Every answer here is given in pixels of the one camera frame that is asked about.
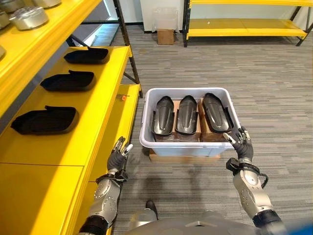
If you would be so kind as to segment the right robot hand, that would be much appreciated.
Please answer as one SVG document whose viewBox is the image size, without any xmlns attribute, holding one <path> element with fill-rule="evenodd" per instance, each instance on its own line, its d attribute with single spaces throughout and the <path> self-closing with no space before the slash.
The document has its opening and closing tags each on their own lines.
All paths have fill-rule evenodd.
<svg viewBox="0 0 313 235">
<path fill-rule="evenodd" d="M 223 133 L 223 137 L 231 143 L 237 152 L 238 160 L 252 163 L 254 155 L 249 132 L 241 126 L 236 132 Z"/>
</svg>

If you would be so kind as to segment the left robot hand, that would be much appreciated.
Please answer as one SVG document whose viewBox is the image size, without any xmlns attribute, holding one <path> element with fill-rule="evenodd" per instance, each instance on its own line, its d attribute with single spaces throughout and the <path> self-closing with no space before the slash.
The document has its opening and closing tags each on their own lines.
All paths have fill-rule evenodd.
<svg viewBox="0 0 313 235">
<path fill-rule="evenodd" d="M 128 155 L 133 148 L 132 143 L 124 144 L 126 138 L 121 136 L 115 143 L 109 159 L 107 161 L 107 170 L 121 171 L 124 168 L 125 162 L 128 159 Z"/>
</svg>

